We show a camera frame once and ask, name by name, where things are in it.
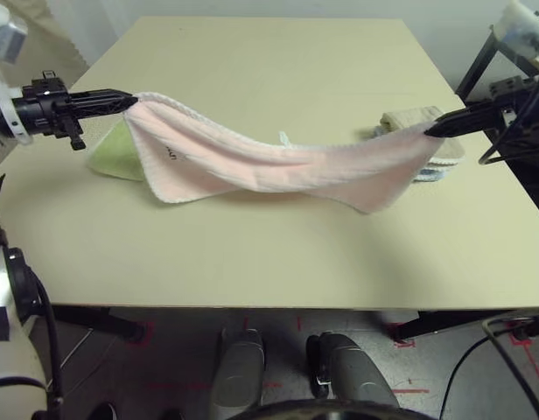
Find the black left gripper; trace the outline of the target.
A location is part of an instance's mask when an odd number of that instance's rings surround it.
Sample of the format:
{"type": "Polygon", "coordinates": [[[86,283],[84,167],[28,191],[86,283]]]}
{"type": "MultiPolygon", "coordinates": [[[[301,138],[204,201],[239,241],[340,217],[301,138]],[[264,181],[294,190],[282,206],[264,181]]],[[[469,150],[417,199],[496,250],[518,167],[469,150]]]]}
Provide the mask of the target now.
{"type": "Polygon", "coordinates": [[[63,80],[52,70],[23,86],[21,93],[12,102],[27,133],[69,137],[74,151],[86,148],[77,118],[119,114],[138,100],[133,94],[111,88],[69,94],[63,80]]]}

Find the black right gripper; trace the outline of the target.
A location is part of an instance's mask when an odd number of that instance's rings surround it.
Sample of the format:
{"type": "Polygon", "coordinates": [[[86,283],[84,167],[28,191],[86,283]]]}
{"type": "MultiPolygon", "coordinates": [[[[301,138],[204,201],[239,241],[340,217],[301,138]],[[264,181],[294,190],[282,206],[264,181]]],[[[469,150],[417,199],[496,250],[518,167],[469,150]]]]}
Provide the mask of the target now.
{"type": "Polygon", "coordinates": [[[518,116],[535,84],[534,79],[520,76],[493,82],[489,85],[493,105],[474,105],[445,113],[424,134],[450,138],[509,126],[518,116]]]}

